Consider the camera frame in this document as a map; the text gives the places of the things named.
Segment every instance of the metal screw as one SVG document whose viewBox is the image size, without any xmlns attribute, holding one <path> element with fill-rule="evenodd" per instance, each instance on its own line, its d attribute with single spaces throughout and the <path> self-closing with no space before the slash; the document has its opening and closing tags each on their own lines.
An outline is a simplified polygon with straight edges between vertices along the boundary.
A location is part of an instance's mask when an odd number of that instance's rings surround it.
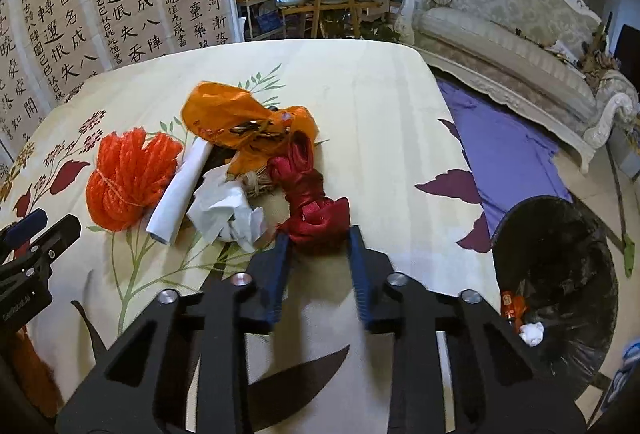
<svg viewBox="0 0 640 434">
<path fill-rule="evenodd" d="M 231 284 L 234 286 L 246 286 L 247 284 L 251 284 L 253 279 L 250 273 L 239 271 L 231 276 Z"/>
<path fill-rule="evenodd" d="M 389 275 L 386 276 L 386 281 L 391 286 L 404 286 L 406 283 L 409 282 L 409 278 L 404 273 L 395 271 L 394 273 L 390 273 Z"/>
<path fill-rule="evenodd" d="M 158 293 L 158 300 L 162 304 L 171 304 L 172 302 L 175 302 L 178 297 L 180 297 L 180 295 L 178 295 L 178 292 L 175 289 L 163 289 Z"/>
<path fill-rule="evenodd" d="M 482 302 L 482 295 L 474 289 L 465 289 L 460 292 L 460 297 L 462 297 L 463 301 L 468 302 L 469 304 L 478 304 L 479 302 Z"/>
</svg>

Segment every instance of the crumpled orange plastic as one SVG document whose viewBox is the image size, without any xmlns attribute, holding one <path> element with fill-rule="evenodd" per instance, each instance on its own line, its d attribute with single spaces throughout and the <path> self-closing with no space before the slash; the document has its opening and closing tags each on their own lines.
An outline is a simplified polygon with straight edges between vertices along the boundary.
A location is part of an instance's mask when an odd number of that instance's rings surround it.
<svg viewBox="0 0 640 434">
<path fill-rule="evenodd" d="M 231 160 L 231 174 L 258 170 L 273 156 L 287 154 L 290 137 L 302 131 L 313 142 L 318 128 L 303 106 L 271 111 L 242 88 L 200 82 L 182 108 L 182 122 L 191 133 L 204 140 L 238 151 Z M 246 126 L 240 134 L 231 130 Z"/>
</svg>

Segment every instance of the purple cloth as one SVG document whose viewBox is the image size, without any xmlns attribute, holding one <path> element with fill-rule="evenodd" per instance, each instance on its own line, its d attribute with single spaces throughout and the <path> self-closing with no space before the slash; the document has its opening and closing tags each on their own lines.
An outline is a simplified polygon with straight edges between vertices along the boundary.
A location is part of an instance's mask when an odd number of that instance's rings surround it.
<svg viewBox="0 0 640 434">
<path fill-rule="evenodd" d="M 527 198 L 551 195 L 572 201 L 551 161 L 558 152 L 552 140 L 508 109 L 437 81 L 476 180 L 490 235 L 504 215 Z"/>
</svg>

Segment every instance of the red satin cloth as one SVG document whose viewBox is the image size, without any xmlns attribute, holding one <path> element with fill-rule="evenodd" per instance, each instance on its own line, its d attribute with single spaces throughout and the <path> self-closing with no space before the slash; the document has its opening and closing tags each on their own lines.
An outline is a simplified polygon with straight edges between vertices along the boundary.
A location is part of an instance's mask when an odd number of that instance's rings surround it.
<svg viewBox="0 0 640 434">
<path fill-rule="evenodd" d="M 280 185 L 289 202 L 289 219 L 279 230 L 301 251 L 310 253 L 338 249 L 346 239 L 351 218 L 349 201 L 329 199 L 322 188 L 322 174 L 314 169 L 311 140 L 295 132 L 287 156 L 275 156 L 267 162 L 273 183 Z"/>
</svg>

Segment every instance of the ornate sofa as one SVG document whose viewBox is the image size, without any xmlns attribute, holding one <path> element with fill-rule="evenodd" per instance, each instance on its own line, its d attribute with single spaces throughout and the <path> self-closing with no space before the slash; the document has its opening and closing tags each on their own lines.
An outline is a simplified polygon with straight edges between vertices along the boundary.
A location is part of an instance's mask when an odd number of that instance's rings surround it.
<svg viewBox="0 0 640 434">
<path fill-rule="evenodd" d="M 582 0 L 400 1 L 401 42 L 572 146 L 583 173 L 614 119 L 636 117 L 638 93 L 620 72 L 607 71 L 594 93 L 577 69 L 542 48 L 558 41 L 580 56 L 600 23 Z"/>
</svg>

